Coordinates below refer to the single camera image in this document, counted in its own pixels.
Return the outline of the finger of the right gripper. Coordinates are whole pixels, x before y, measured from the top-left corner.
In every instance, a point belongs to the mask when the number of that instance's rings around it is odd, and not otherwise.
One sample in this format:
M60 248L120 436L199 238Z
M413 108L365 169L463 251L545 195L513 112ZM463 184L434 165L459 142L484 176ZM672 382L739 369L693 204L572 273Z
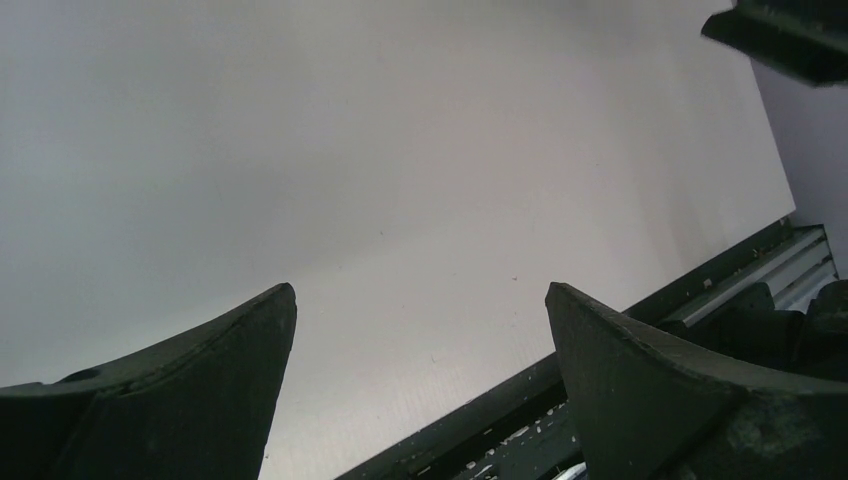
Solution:
M845 0L738 1L701 35L809 86L847 83Z

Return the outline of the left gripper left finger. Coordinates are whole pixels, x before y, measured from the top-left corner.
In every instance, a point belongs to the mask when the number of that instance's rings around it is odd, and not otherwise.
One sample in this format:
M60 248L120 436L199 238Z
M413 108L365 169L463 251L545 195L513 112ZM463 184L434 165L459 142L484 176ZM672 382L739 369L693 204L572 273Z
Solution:
M296 319L282 283L130 355L3 388L2 477L257 478Z

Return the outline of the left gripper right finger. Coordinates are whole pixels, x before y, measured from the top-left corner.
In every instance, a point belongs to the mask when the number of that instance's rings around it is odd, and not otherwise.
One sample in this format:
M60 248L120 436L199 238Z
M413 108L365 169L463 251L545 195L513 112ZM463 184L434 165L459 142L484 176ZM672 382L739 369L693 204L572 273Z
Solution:
M546 296L593 479L843 479L847 378L737 360L565 283Z

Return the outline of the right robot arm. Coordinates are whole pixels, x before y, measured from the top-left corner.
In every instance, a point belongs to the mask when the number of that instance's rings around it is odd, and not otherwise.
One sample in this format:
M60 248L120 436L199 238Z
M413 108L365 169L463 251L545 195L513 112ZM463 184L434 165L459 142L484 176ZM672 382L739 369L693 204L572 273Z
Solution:
M844 1L738 1L711 15L703 37L813 88L847 83ZM847 276L823 225L771 228L721 256L719 282L670 313L661 330L737 360L844 381Z

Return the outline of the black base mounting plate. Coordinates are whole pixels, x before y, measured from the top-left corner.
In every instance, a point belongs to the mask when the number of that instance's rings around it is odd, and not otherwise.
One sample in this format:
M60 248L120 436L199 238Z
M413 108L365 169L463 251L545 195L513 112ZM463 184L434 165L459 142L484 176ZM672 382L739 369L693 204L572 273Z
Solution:
M632 318L657 325L704 298L722 282L770 260L795 241L797 229L781 219L684 274L626 309ZM566 459L543 446L566 424L566 392L555 355L521 370L463 406L419 429L344 473L346 479L492 478L510 450L537 448L531 477Z

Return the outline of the aluminium front rail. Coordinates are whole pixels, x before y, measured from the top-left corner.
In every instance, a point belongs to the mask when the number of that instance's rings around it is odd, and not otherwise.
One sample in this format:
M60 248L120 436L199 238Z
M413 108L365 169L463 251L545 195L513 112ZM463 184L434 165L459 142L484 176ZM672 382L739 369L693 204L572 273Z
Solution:
M788 240L729 278L705 281L704 292L674 310L659 324L680 322L691 327L757 283L767 286L777 309L805 311L823 286L838 279L825 227L800 228Z

